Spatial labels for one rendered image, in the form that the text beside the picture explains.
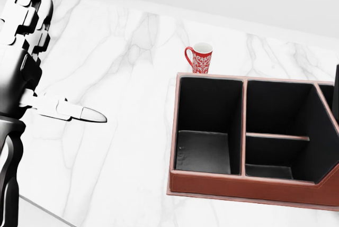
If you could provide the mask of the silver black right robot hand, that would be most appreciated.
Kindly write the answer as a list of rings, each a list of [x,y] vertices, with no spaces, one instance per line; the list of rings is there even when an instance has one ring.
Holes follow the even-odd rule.
[[[334,81],[333,100],[332,100],[332,114],[339,124],[339,64],[336,66],[336,75]]]

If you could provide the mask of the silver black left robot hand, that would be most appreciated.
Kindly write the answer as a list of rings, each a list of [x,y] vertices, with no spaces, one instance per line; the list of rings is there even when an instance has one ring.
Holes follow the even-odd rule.
[[[48,47],[52,15],[52,0],[7,0],[0,15],[0,115],[20,119],[27,108],[35,108],[55,119],[107,122],[102,113],[64,97],[35,93],[42,75],[39,53]]]

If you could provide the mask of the red-brown desk caddy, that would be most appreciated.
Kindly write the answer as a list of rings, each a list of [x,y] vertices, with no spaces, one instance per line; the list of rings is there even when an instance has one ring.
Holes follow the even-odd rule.
[[[339,211],[333,90],[178,74],[168,194]]]

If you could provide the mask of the red white patterned mug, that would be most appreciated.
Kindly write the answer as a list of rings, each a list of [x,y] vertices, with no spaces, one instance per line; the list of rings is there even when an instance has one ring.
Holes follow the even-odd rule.
[[[192,60],[190,60],[190,58],[188,57],[188,50],[192,52]],[[188,63],[192,67],[193,73],[208,73],[212,51],[212,45],[205,42],[196,43],[193,47],[185,48],[184,54]]]

